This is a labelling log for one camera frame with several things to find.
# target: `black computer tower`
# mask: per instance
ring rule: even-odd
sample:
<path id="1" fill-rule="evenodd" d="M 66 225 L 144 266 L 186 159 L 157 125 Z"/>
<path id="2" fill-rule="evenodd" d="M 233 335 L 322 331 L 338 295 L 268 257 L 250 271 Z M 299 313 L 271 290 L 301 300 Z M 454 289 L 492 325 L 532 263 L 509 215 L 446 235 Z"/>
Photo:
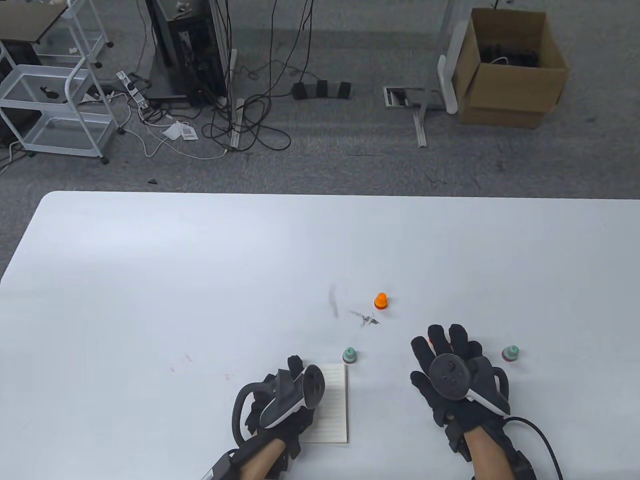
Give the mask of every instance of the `black computer tower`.
<path id="1" fill-rule="evenodd" d="M 192 106 L 214 104 L 226 96 L 225 76 L 220 61 L 209 0 L 146 0 L 156 34 L 156 63 L 170 90 L 181 93 Z M 154 76 L 152 83 L 159 83 Z M 154 99 L 153 86 L 148 90 Z"/>

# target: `small bottle cap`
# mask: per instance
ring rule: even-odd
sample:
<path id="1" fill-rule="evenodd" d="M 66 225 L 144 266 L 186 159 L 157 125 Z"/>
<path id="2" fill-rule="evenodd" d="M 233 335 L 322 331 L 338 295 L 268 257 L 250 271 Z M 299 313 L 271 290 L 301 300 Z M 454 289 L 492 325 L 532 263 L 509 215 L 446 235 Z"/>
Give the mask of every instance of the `small bottle cap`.
<path id="1" fill-rule="evenodd" d="M 352 347 L 347 348 L 347 350 L 345 350 L 342 354 L 342 359 L 346 364 L 352 364 L 353 362 L 355 362 L 357 359 L 355 349 Z"/>
<path id="2" fill-rule="evenodd" d="M 504 350 L 502 350 L 502 357 L 507 362 L 514 362 L 518 360 L 518 354 L 520 353 L 520 349 L 515 345 L 510 345 Z"/>
<path id="3" fill-rule="evenodd" d="M 376 300 L 373 302 L 373 305 L 378 310 L 384 310 L 385 308 L 387 308 L 388 305 L 389 305 L 389 300 L 387 298 L 387 294 L 386 293 L 379 293 L 378 296 L 376 297 Z"/>

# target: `white table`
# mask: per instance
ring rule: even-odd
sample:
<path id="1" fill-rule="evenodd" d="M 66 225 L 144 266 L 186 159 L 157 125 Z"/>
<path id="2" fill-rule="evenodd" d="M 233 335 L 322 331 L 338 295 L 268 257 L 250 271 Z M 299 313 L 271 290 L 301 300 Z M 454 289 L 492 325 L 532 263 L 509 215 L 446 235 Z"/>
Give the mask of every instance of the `white table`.
<path id="1" fill-rule="evenodd" d="M 637 479 L 639 248 L 636 201 L 51 193 L 0 283 L 1 477 L 199 480 L 242 385 L 353 346 L 349 444 L 287 477 L 468 479 L 409 381 L 411 339 L 462 323 L 565 478 Z"/>

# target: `forearm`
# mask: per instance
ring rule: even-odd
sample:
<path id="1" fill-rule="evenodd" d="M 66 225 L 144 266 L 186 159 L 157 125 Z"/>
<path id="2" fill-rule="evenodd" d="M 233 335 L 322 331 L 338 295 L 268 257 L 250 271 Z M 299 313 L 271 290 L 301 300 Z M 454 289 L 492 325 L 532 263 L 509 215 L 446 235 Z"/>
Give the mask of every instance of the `forearm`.
<path id="1" fill-rule="evenodd" d="M 258 455 L 240 468 L 240 480 L 264 480 L 264 477 L 278 457 L 282 455 L 284 449 L 285 444 L 282 440 L 275 438 L 270 441 Z"/>
<path id="2" fill-rule="evenodd" d="M 465 440 L 474 462 L 476 480 L 515 480 L 504 450 L 482 427 L 465 433 Z"/>

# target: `white cart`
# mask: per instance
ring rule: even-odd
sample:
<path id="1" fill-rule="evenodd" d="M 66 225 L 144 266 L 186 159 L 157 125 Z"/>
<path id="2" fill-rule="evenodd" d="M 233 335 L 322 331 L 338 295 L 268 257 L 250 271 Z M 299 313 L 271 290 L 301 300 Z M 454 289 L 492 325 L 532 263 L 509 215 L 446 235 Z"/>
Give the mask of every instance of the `white cart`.
<path id="1" fill-rule="evenodd" d="M 66 2 L 65 12 L 42 37 L 41 41 L 33 46 L 33 50 L 44 64 L 75 64 L 84 53 L 96 68 L 102 68 L 102 63 L 97 61 L 98 53 L 105 45 L 112 48 L 113 42 L 107 36 L 93 0 L 66 0 Z M 91 8 L 98 30 L 87 30 L 80 22 L 80 11 L 87 3 Z M 74 40 L 70 35 L 71 30 L 77 33 L 81 42 Z"/>
<path id="2" fill-rule="evenodd" d="M 79 45 L 73 28 L 69 29 Z M 16 65 L 0 42 L 0 60 L 6 58 L 12 67 L 0 83 L 0 116 L 25 150 L 83 157 L 104 156 L 104 146 L 113 132 L 124 133 L 105 98 L 87 57 L 81 54 L 73 68 L 43 65 Z M 80 112 L 77 105 L 94 86 L 102 99 L 102 113 Z M 4 108 L 37 110 L 42 116 L 26 135 L 11 123 Z"/>

